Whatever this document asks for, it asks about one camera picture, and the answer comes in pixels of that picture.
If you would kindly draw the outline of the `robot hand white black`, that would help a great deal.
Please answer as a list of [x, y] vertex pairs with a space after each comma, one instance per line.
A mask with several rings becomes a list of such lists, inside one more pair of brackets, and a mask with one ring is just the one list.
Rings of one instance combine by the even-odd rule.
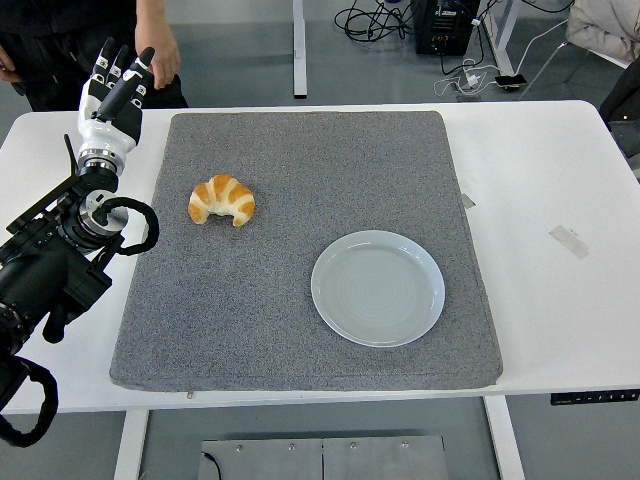
[[109, 37], [101, 48], [84, 84], [78, 130], [82, 150], [106, 149], [124, 157], [140, 140], [142, 103], [153, 83], [149, 72], [155, 50], [145, 48], [132, 62], [129, 49]]

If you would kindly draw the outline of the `person's hand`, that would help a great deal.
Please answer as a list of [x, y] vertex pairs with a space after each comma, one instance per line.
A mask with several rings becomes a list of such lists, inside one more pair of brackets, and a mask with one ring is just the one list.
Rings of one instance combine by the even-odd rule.
[[148, 43], [155, 50], [151, 62], [154, 89], [162, 90], [174, 80], [180, 68], [181, 58], [178, 45], [168, 26], [153, 32]]

